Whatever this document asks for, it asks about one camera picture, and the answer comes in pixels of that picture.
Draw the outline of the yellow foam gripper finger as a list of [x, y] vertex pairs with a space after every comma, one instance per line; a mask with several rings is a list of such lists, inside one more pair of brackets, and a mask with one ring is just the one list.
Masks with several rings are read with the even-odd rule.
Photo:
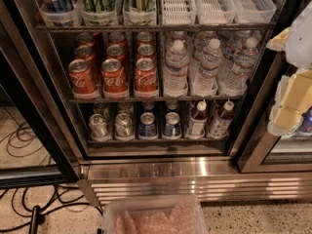
[[291, 77], [283, 75], [274, 96], [267, 131], [273, 136], [292, 134], [312, 106], [312, 70], [298, 69]]
[[286, 49], [286, 42], [289, 36], [290, 29], [287, 27], [278, 35], [274, 36], [266, 44], [266, 48], [276, 52], [282, 52]]

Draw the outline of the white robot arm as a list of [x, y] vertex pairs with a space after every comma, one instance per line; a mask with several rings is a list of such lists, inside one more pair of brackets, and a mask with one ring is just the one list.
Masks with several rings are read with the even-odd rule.
[[284, 52], [287, 63], [297, 68], [283, 75], [269, 114], [267, 131], [273, 136], [292, 134], [312, 106], [312, 1], [290, 27], [270, 39], [267, 49]]

